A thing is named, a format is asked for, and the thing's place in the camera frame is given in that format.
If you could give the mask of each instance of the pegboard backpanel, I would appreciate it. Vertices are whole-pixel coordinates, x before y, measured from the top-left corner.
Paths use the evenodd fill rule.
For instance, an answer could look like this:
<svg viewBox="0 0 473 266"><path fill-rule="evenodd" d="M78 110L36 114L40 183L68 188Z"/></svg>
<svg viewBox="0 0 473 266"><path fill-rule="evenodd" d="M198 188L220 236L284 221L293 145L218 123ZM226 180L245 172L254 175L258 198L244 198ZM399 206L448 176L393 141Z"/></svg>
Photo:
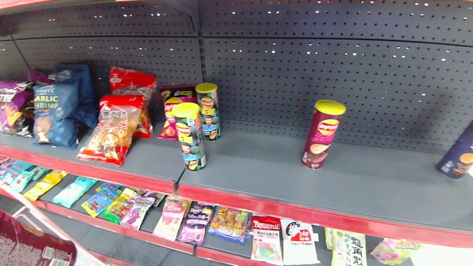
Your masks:
<svg viewBox="0 0 473 266"><path fill-rule="evenodd" d="M109 92L110 66L156 75L159 86L202 82L197 38L70 37L17 43L31 68L52 71L58 62L88 64L101 95Z"/></svg>
<svg viewBox="0 0 473 266"><path fill-rule="evenodd" d="M162 0L88 4L1 17L15 39L70 36L197 36L191 19Z"/></svg>
<svg viewBox="0 0 473 266"><path fill-rule="evenodd" d="M473 50L364 40L206 38L224 119L307 128L313 105L347 106L339 130L453 142L473 116Z"/></svg>
<svg viewBox="0 0 473 266"><path fill-rule="evenodd" d="M473 3L202 0L205 36L370 38L473 45Z"/></svg>

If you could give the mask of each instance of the red snack bag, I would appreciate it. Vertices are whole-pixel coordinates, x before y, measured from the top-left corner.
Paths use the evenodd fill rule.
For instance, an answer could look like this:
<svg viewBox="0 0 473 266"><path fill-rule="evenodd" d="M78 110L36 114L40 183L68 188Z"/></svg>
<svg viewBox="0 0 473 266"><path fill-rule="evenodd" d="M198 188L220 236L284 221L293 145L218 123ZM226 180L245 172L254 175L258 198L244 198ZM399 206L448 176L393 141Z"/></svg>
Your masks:
<svg viewBox="0 0 473 266"><path fill-rule="evenodd" d="M114 95L143 95L145 97L145 105L141 111L135 136L150 138L153 134L148 105L156 91L156 84L157 79L153 75L119 67L112 67L110 70L110 88Z"/></svg>
<svg viewBox="0 0 473 266"><path fill-rule="evenodd" d="M97 127L77 157L122 165L138 126L143 95L106 95L100 100Z"/></svg>

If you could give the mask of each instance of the candy package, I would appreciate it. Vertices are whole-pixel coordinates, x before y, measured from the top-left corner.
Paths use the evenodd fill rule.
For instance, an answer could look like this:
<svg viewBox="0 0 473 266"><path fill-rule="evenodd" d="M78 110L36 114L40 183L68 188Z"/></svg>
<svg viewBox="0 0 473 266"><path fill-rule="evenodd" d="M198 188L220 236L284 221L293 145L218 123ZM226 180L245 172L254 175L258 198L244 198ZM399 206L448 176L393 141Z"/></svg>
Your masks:
<svg viewBox="0 0 473 266"><path fill-rule="evenodd" d="M205 227L212 217L213 205L194 201L193 206L187 213L184 227L179 235L180 242L192 242L202 245L205 237Z"/></svg>
<svg viewBox="0 0 473 266"><path fill-rule="evenodd" d="M10 183L10 187L13 188L13 190L15 190L16 192L21 193L32 178L33 173L21 171L21 173L19 173L17 177L15 177L15 179Z"/></svg>
<svg viewBox="0 0 473 266"><path fill-rule="evenodd" d="M34 86L36 144L77 148L74 116L79 98L79 80L69 79L45 86Z"/></svg>
<svg viewBox="0 0 473 266"><path fill-rule="evenodd" d="M150 138L153 126L148 114L148 105L156 91L157 80L153 75L135 70L112 67L110 70L110 88L115 95L143 95L145 104L141 111L140 120L135 136Z"/></svg>
<svg viewBox="0 0 473 266"><path fill-rule="evenodd" d="M86 193L93 185L97 183L97 180L87 177L77 177L77 179L69 184L65 189L59 192L53 198L53 202L61 204L66 208L70 208L74 202L76 202L84 193Z"/></svg>
<svg viewBox="0 0 473 266"><path fill-rule="evenodd" d="M129 188L124 189L122 194L105 209L105 211L102 213L102 216L111 222L120 224L123 217L125 217L125 215L133 207L133 201L131 198L136 195L136 192L133 190Z"/></svg>
<svg viewBox="0 0 473 266"><path fill-rule="evenodd" d="M174 241L191 200L178 196L168 196L164 203L163 215L153 230L153 235Z"/></svg>
<svg viewBox="0 0 473 266"><path fill-rule="evenodd" d="M145 218L146 212L153 205L154 198L138 197L131 198L132 207L130 211L122 218L121 225L139 230L141 223Z"/></svg>
<svg viewBox="0 0 473 266"><path fill-rule="evenodd" d="M397 265L407 260L412 253L423 247L422 243L385 238L371 252L379 262Z"/></svg>
<svg viewBox="0 0 473 266"><path fill-rule="evenodd" d="M180 103L195 103L197 104L197 93L195 86L175 86L175 87L161 87L159 92L164 101L164 113L166 115L166 122L164 128L158 138L177 140L176 121L172 112L174 106Z"/></svg>
<svg viewBox="0 0 473 266"><path fill-rule="evenodd" d="M67 172L65 171L54 170L53 172L47 174L32 189L24 193L23 196L31 201L35 201L39 198L39 196L43 195L53 186L59 183L66 175Z"/></svg>
<svg viewBox="0 0 473 266"><path fill-rule="evenodd" d="M331 266L367 266L365 235L332 229Z"/></svg>
<svg viewBox="0 0 473 266"><path fill-rule="evenodd" d="M208 233L243 245L247 221L247 212L218 206Z"/></svg>
<svg viewBox="0 0 473 266"><path fill-rule="evenodd" d="M279 218L253 216L253 249L251 259L283 266Z"/></svg>
<svg viewBox="0 0 473 266"><path fill-rule="evenodd" d="M116 184L103 183L95 190L96 193L81 205L82 208L84 208L90 216L97 217L122 193L119 187L120 186Z"/></svg>
<svg viewBox="0 0 473 266"><path fill-rule="evenodd" d="M284 265L317 264L314 231L312 226L305 222L281 219L282 245L284 251Z"/></svg>
<svg viewBox="0 0 473 266"><path fill-rule="evenodd" d="M100 100L100 122L77 157L122 165L143 104L141 95L104 96Z"/></svg>
<svg viewBox="0 0 473 266"><path fill-rule="evenodd" d="M33 82L0 81L0 133L32 137Z"/></svg>

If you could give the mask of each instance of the purple candy bag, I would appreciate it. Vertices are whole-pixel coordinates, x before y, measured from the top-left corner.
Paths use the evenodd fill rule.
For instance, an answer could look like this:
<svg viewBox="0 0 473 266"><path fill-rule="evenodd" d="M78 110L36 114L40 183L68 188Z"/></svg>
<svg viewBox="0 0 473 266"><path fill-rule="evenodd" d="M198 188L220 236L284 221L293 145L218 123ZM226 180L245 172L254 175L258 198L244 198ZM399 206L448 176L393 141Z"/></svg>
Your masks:
<svg viewBox="0 0 473 266"><path fill-rule="evenodd" d="M211 204L194 202L193 207L187 213L184 221L184 227L178 240L180 242L193 242L202 245L205 236L205 227L209 224L212 217Z"/></svg>

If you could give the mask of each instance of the lozenge package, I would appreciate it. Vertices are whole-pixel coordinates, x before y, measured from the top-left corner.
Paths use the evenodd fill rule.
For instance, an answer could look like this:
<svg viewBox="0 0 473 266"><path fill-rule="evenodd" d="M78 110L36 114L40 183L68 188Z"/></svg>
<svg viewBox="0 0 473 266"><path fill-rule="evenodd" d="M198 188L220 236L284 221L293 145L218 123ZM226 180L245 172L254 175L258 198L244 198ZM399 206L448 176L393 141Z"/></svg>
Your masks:
<svg viewBox="0 0 473 266"><path fill-rule="evenodd" d="M53 202L56 204L61 204L66 208L70 208L74 202L76 202L96 183L97 180L95 179L77 177L77 179L72 184L69 184L53 198Z"/></svg>
<svg viewBox="0 0 473 266"><path fill-rule="evenodd" d="M412 253L423 247L422 243L385 238L371 252L379 262L386 265L397 265L407 260Z"/></svg>

